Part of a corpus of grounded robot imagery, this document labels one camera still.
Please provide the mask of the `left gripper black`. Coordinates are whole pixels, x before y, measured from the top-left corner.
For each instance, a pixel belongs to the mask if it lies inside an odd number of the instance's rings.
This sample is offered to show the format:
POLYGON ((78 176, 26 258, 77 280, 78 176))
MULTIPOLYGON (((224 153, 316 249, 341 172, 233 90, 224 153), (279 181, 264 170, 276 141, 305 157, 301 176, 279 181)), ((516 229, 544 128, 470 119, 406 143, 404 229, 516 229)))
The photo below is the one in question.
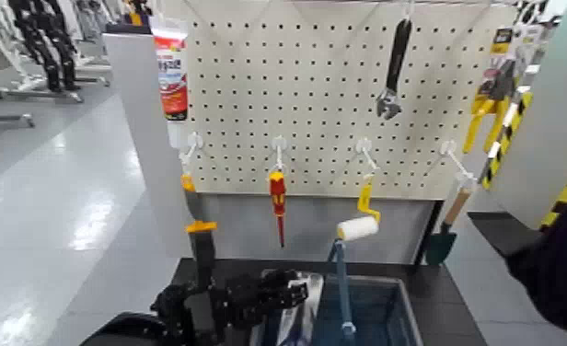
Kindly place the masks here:
POLYGON ((295 270, 266 271, 261 278, 233 277, 225 281, 223 317, 235 329, 256 326, 273 311, 289 309, 308 298, 306 283, 294 283, 295 270))

